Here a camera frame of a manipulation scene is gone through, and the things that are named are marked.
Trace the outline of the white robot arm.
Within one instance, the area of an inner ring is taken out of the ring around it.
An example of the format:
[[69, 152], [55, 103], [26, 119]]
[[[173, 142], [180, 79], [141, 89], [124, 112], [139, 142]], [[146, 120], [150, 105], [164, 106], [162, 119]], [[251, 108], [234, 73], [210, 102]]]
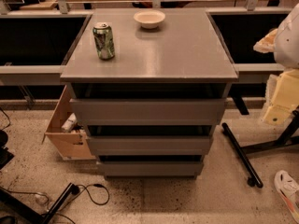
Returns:
[[274, 58], [286, 68], [299, 68], [299, 4], [278, 27]]

